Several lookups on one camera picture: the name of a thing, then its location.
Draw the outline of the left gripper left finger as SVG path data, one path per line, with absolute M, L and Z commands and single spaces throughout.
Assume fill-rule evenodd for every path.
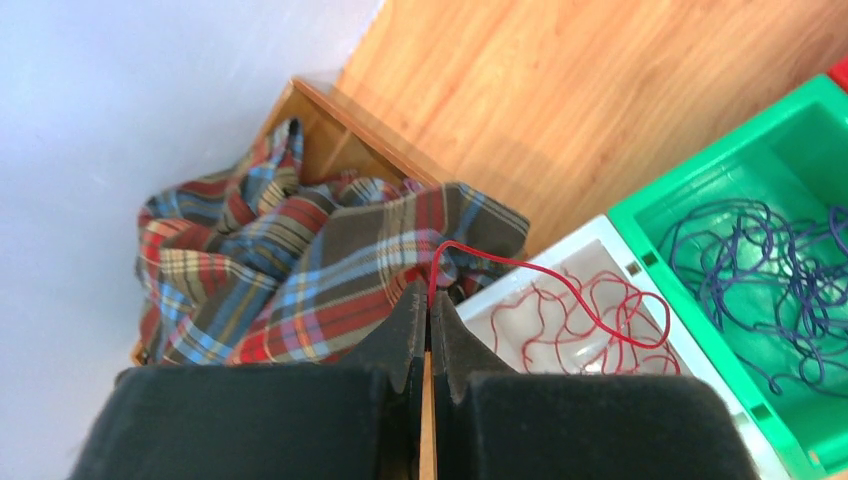
M 74 479 L 414 479 L 427 297 L 332 364 L 122 372 Z

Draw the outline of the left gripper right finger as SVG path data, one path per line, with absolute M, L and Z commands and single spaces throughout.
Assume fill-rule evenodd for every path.
M 520 374 L 429 302 L 442 479 L 753 479 L 722 399 L 689 376 Z

